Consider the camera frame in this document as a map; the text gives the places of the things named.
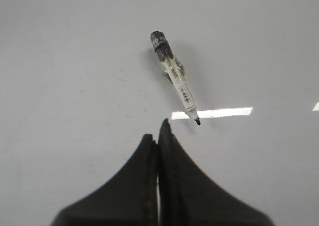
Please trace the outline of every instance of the white surface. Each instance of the white surface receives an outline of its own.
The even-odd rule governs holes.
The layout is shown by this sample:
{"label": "white surface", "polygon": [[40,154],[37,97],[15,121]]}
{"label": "white surface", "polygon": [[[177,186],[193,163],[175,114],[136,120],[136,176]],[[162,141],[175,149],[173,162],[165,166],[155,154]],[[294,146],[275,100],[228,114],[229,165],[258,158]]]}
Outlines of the white surface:
{"label": "white surface", "polygon": [[319,222],[319,0],[0,0],[0,225],[48,225],[107,181],[183,105],[149,36],[163,31],[198,110],[171,121],[219,185],[278,226]]}

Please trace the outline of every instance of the black object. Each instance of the black object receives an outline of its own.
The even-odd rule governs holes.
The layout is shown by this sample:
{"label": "black object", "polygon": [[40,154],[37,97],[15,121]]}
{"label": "black object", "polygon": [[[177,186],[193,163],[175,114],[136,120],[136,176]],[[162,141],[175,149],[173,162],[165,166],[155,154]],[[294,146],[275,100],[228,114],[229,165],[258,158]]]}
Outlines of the black object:
{"label": "black object", "polygon": [[105,185],[65,208],[51,226],[155,226],[159,176],[161,226],[273,226],[263,213],[209,179],[183,150],[164,120],[159,145],[143,139]]}
{"label": "black object", "polygon": [[174,55],[171,51],[171,48],[168,44],[168,41],[166,40],[164,33],[154,31],[151,34],[151,42],[153,44],[154,51],[158,55],[158,58],[160,61],[163,61],[164,55],[166,54],[170,59],[174,58]]}

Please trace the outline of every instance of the marker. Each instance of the marker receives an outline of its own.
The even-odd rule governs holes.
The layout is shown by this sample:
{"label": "marker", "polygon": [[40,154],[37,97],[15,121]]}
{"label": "marker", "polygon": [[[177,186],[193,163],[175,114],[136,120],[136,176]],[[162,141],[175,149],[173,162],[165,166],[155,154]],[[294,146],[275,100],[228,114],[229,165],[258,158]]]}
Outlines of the marker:
{"label": "marker", "polygon": [[164,77],[174,85],[186,112],[200,125],[195,101],[186,85],[186,75],[182,63],[172,53],[168,41],[162,32],[154,31],[151,34],[151,41],[160,60]]}

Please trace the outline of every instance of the barcode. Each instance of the barcode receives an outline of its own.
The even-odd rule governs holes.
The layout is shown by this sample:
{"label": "barcode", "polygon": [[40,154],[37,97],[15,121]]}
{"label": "barcode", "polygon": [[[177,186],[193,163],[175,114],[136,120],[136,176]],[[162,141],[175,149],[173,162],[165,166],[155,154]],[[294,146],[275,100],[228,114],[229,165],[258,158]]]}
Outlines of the barcode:
{"label": "barcode", "polygon": [[186,102],[186,103],[189,103],[189,102],[190,102],[190,99],[189,99],[188,95],[186,94],[186,91],[184,90],[184,88],[181,87],[181,88],[180,88],[180,91],[181,91],[182,94],[183,94],[183,97],[184,97],[185,102]]}

